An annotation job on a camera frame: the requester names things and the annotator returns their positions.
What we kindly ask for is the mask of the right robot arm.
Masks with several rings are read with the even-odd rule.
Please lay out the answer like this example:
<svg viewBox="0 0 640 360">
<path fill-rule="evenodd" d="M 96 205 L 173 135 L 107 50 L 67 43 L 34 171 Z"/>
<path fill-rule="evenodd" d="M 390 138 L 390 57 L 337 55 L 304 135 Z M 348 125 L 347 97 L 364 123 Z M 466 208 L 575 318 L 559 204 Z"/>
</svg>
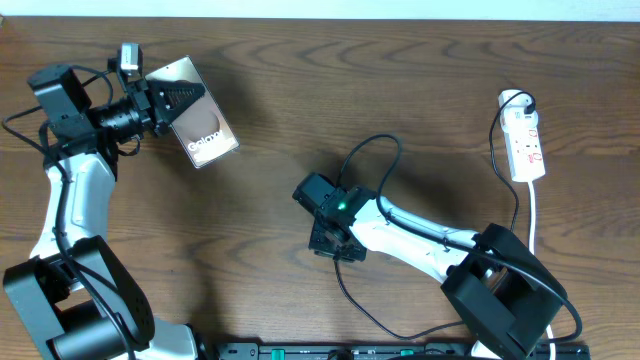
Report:
<svg viewBox="0 0 640 360">
<path fill-rule="evenodd" d="M 395 257 L 438 281 L 480 345 L 502 359 L 524 359 L 541 343 L 567 294 L 509 229 L 482 232 L 439 225 L 375 191 L 350 190 L 311 173 L 293 199 L 314 218 L 309 248 L 335 261 L 368 252 Z"/>
</svg>

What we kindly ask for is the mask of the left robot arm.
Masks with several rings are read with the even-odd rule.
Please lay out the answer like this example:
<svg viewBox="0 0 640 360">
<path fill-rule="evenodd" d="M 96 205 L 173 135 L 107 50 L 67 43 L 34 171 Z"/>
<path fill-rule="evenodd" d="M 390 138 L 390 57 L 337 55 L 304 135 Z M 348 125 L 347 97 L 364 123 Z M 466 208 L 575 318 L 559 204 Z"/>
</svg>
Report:
<svg viewBox="0 0 640 360">
<path fill-rule="evenodd" d="M 92 79 L 124 95 L 94 106 L 75 65 L 29 78 L 46 115 L 34 147 L 51 193 L 29 258 L 6 270 L 3 288 L 45 359 L 208 359 L 188 324 L 156 318 L 139 285 L 107 243 L 108 207 L 122 145 L 161 136 L 206 92 L 195 80 L 142 78 L 111 59 Z"/>
</svg>

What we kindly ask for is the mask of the Samsung Galaxy smartphone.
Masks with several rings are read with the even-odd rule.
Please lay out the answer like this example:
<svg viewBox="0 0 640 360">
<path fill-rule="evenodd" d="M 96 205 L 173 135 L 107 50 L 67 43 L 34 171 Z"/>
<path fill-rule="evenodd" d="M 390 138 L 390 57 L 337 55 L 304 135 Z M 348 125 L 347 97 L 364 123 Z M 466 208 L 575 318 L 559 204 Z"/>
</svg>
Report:
<svg viewBox="0 0 640 360">
<path fill-rule="evenodd" d="M 240 146 L 204 78 L 189 56 L 158 68 L 145 78 L 204 86 L 204 95 L 171 124 L 195 168 L 202 168 Z"/>
</svg>

